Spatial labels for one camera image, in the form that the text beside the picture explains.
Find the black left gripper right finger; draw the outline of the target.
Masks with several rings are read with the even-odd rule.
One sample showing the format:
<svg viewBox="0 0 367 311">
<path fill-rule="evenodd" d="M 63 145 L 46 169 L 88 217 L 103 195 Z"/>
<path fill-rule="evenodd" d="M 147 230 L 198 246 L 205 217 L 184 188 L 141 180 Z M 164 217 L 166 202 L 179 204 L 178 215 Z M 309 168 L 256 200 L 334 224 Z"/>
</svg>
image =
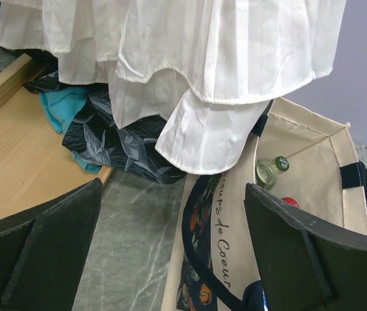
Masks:
<svg viewBox="0 0 367 311">
<path fill-rule="evenodd" d="M 367 236 L 254 184 L 244 206 L 269 310 L 367 310 Z"/>
</svg>

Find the Coca-Cola glass bottle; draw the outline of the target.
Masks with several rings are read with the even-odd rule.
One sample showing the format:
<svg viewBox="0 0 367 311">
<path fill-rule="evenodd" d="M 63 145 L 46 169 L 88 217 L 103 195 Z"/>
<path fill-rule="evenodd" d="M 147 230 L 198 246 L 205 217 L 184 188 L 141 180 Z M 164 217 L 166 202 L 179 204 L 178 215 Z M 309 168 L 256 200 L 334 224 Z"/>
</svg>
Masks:
<svg viewBox="0 0 367 311">
<path fill-rule="evenodd" d="M 284 197 L 284 198 L 282 198 L 282 200 L 284 202 L 286 202 L 287 204 L 289 204 L 289 205 L 291 205 L 291 206 L 293 206 L 295 208 L 300 209 L 300 205 L 298 204 L 298 202 L 295 199 L 293 199 L 291 197 Z"/>
</svg>

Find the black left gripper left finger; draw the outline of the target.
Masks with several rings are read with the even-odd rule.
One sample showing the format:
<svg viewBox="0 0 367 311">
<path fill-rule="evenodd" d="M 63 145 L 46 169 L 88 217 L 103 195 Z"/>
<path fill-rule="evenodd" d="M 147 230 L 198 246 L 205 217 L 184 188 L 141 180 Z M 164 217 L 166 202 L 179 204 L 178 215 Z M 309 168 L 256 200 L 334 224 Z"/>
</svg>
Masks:
<svg viewBox="0 0 367 311">
<path fill-rule="evenodd" d="M 0 219 L 0 310 L 71 310 L 101 210 L 95 178 Z"/>
</svg>

